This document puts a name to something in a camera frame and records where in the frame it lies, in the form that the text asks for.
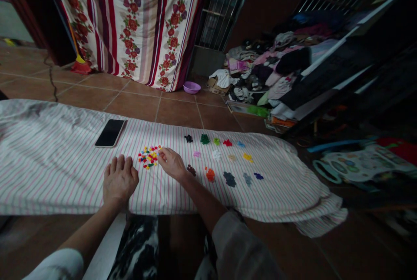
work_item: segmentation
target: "hand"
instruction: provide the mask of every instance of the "hand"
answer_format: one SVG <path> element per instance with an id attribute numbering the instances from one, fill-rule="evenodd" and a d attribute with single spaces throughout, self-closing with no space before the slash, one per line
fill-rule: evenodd
<path id="1" fill-rule="evenodd" d="M 191 175 L 185 168 L 181 156 L 170 148 L 160 149 L 157 159 L 163 170 L 178 182 Z"/>
<path id="2" fill-rule="evenodd" d="M 138 171 L 133 167 L 132 157 L 113 157 L 112 163 L 104 170 L 103 200 L 104 204 L 118 201 L 125 207 L 139 183 Z"/>

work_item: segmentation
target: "red broom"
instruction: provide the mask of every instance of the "red broom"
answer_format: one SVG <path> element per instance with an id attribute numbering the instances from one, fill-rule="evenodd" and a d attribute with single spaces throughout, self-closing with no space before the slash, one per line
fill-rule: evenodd
<path id="1" fill-rule="evenodd" d="M 74 63 L 74 66 L 71 69 L 71 72 L 76 72 L 76 73 L 81 74 L 81 75 L 88 75 L 88 74 L 91 73 L 91 68 L 88 66 L 87 62 L 84 61 L 83 58 L 81 57 L 81 55 L 79 54 L 77 42 L 75 41 L 75 37 L 74 37 L 73 28 L 72 28 L 71 23 L 69 21 L 68 21 L 68 24 L 70 26 L 69 30 L 71 31 L 71 36 L 73 38 L 75 51 L 77 52 L 77 58 L 75 59 L 75 63 Z"/>

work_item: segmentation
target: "plastic bowl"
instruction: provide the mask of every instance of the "plastic bowl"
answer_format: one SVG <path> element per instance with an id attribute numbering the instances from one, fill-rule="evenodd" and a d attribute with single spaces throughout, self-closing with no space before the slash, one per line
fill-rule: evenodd
<path id="1" fill-rule="evenodd" d="M 183 87 L 184 91 L 189 94 L 196 94 L 201 89 L 201 86 L 195 82 L 185 82 Z"/>

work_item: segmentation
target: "white shirt sleeve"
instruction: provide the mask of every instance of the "white shirt sleeve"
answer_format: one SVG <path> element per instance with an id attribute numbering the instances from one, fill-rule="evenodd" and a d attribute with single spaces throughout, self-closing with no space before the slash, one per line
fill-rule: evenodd
<path id="1" fill-rule="evenodd" d="M 219 279 L 284 279 L 268 248 L 232 212 L 213 229 Z"/>
<path id="2" fill-rule="evenodd" d="M 78 280 L 82 279 L 84 260 L 70 248 L 58 250 L 45 258 L 24 280 Z"/>

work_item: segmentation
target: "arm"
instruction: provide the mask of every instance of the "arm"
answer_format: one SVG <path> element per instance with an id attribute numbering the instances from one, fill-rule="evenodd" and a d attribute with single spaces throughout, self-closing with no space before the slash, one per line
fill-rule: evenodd
<path id="1" fill-rule="evenodd" d="M 98 246 L 117 214 L 127 205 L 139 182 L 133 161 L 114 157 L 104 171 L 104 205 L 25 279 L 77 278 L 87 270 Z"/>
<path id="2" fill-rule="evenodd" d="M 219 279 L 282 279 L 267 247 L 186 170 L 181 156 L 169 148 L 158 162 L 187 191 L 212 235 Z"/>

